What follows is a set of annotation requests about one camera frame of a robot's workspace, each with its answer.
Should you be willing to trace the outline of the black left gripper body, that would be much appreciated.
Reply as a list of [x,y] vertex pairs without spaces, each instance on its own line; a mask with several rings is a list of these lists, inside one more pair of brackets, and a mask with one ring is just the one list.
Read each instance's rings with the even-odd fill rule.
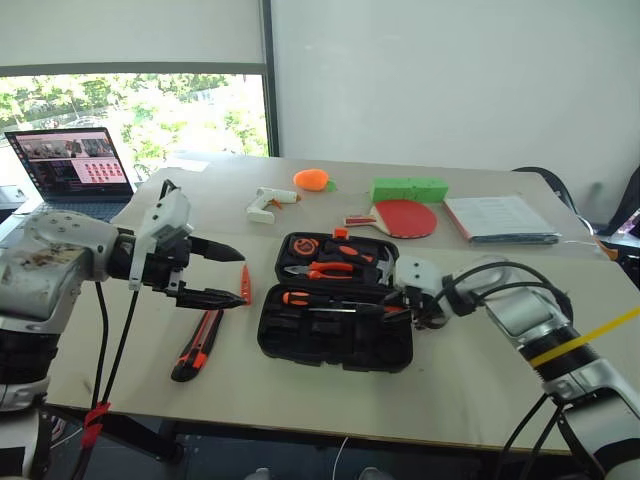
[[156,245],[146,254],[142,284],[174,298],[177,306],[188,306],[182,273],[189,265],[192,242],[189,237],[172,246]]

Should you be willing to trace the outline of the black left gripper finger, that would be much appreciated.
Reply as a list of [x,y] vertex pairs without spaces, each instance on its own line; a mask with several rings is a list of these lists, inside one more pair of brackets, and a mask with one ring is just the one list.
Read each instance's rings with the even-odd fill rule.
[[239,262],[244,261],[245,256],[235,248],[212,240],[190,236],[190,251],[207,260],[217,262]]
[[243,297],[217,289],[181,288],[176,296],[177,307],[196,310],[225,310],[245,304],[246,300]]

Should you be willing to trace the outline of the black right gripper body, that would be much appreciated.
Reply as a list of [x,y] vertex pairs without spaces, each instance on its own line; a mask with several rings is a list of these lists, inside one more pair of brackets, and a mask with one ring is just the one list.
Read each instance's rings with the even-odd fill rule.
[[425,291],[415,286],[399,288],[403,302],[410,310],[416,330],[438,330],[445,326],[445,312],[439,302],[444,297],[444,289]]

